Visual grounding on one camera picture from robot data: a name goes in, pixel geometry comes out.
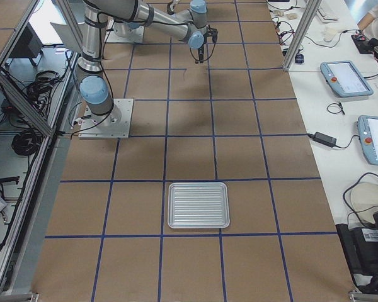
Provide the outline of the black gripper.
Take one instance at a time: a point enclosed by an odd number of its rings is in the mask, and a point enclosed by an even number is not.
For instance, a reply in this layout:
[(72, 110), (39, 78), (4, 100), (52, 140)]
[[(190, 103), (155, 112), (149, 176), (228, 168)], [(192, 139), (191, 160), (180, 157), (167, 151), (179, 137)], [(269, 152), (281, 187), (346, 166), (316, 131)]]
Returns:
[[(216, 46), (216, 43), (217, 43), (217, 40), (218, 40), (218, 29), (208, 26), (207, 31), (204, 34), (200, 33), (200, 35), (203, 38), (203, 40), (201, 41), (200, 47), (197, 49), (198, 56), (193, 57), (195, 59), (196, 64), (202, 64), (203, 60), (209, 60), (213, 56), (215, 46)], [(212, 47), (211, 52), (208, 54), (208, 57), (205, 58), (204, 57), (205, 56), (205, 45), (207, 44), (208, 38), (212, 39), (213, 47)]]

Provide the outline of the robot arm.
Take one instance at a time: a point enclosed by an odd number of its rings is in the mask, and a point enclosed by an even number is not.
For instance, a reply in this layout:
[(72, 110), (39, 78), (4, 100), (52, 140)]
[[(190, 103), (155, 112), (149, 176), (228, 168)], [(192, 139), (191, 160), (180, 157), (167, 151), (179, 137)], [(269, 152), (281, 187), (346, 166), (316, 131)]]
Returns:
[(95, 128), (115, 123), (120, 115), (113, 91), (103, 72), (103, 51), (108, 19), (133, 27), (153, 27), (197, 50), (195, 61), (204, 62), (204, 46), (217, 42), (218, 31), (207, 23), (205, 1), (191, 1), (177, 14), (160, 11), (144, 1), (85, 1), (83, 44), (77, 62), (81, 96), (91, 111)]

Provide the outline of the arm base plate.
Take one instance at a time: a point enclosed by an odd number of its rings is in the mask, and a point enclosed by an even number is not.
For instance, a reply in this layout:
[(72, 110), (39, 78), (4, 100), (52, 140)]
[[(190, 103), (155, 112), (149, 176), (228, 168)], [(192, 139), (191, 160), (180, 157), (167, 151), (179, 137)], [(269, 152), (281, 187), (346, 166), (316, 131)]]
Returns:
[(106, 30), (106, 42), (119, 44), (140, 44), (143, 42), (144, 27), (139, 25), (127, 25), (123, 22), (115, 22), (110, 19)]
[(128, 138), (133, 112), (133, 99), (114, 99), (113, 111), (105, 121), (97, 125), (105, 116), (100, 118), (93, 115), (86, 106), (85, 115), (90, 118), (84, 119), (81, 123), (81, 131), (78, 133), (80, 139), (113, 139)]

